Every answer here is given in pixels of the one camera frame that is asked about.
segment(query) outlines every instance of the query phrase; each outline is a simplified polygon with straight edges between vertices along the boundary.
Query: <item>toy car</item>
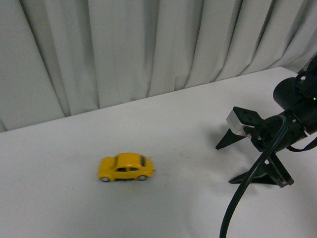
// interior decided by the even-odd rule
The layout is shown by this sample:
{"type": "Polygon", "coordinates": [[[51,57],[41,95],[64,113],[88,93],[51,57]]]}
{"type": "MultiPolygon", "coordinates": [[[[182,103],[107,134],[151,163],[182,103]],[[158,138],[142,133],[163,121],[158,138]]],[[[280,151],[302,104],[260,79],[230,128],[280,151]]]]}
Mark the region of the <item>toy car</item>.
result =
{"type": "Polygon", "coordinates": [[[154,174],[151,160],[136,153],[121,153],[105,157],[99,167],[99,179],[103,182],[114,180],[146,180],[154,174]]]}

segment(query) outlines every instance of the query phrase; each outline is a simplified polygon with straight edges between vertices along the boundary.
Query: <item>black cable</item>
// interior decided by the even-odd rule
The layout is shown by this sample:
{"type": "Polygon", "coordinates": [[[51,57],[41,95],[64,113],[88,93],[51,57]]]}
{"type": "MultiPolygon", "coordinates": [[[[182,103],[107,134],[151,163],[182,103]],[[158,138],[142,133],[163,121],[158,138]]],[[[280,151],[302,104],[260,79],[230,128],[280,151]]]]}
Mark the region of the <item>black cable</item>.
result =
{"type": "Polygon", "coordinates": [[[246,176],[242,180],[241,184],[239,185],[237,191],[234,193],[228,208],[226,210],[226,213],[224,214],[222,224],[221,224],[221,229],[220,229],[220,238],[226,238],[227,236],[227,231],[229,227],[229,223],[231,220],[231,217],[233,215],[233,212],[235,208],[237,207],[242,195],[246,191],[247,187],[251,183],[253,177],[257,174],[261,166],[264,164],[264,162],[267,160],[267,158],[270,156],[270,154],[274,151],[276,146],[279,144],[283,136],[285,135],[287,128],[288,128],[288,122],[287,118],[282,115],[276,115],[273,117],[270,117],[267,120],[275,120],[277,117],[281,118],[283,120],[283,124],[281,128],[278,130],[276,136],[272,139],[272,141],[268,144],[268,146],[263,150],[262,154],[260,157],[256,160],[256,162],[252,165],[250,170],[247,172],[246,176]]]}

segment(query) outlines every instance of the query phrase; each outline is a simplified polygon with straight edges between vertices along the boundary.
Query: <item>car window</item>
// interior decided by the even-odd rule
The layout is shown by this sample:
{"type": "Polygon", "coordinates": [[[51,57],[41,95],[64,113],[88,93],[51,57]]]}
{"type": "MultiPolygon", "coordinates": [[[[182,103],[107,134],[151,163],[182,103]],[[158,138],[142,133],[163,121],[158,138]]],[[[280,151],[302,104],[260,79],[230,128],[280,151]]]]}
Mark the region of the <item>car window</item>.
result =
{"type": "Polygon", "coordinates": [[[127,169],[126,168],[118,168],[116,171],[117,172],[127,172],[127,169]]]}
{"type": "Polygon", "coordinates": [[[145,167],[145,157],[141,156],[141,165],[145,167]]]}

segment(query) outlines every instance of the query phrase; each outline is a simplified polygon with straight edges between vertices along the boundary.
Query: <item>white table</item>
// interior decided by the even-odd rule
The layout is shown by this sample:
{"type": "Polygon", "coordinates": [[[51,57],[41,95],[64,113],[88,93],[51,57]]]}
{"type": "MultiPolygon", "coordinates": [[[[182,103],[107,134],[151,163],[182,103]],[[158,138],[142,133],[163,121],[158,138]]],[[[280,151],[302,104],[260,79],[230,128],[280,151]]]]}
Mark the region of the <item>white table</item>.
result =
{"type": "MultiPolygon", "coordinates": [[[[1,133],[0,237],[218,237],[238,187],[228,181],[260,155],[249,139],[215,149],[226,118],[234,106],[282,112],[273,90],[294,75],[275,68],[1,133]],[[121,152],[152,157],[154,177],[99,181],[100,159],[121,152]]],[[[316,150],[277,155],[295,183],[250,185],[228,238],[317,237],[316,150]]]]}

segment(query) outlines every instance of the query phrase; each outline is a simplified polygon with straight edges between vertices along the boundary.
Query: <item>car door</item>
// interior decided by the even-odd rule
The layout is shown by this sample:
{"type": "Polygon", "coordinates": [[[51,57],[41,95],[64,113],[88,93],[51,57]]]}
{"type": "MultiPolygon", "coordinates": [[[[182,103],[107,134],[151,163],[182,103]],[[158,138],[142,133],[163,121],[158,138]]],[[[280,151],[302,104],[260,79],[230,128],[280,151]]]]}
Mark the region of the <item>car door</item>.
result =
{"type": "Polygon", "coordinates": [[[114,171],[115,179],[127,179],[128,178],[128,169],[126,167],[117,168],[114,171]]]}
{"type": "Polygon", "coordinates": [[[140,170],[137,167],[128,168],[128,179],[137,179],[140,173],[140,170]]]}

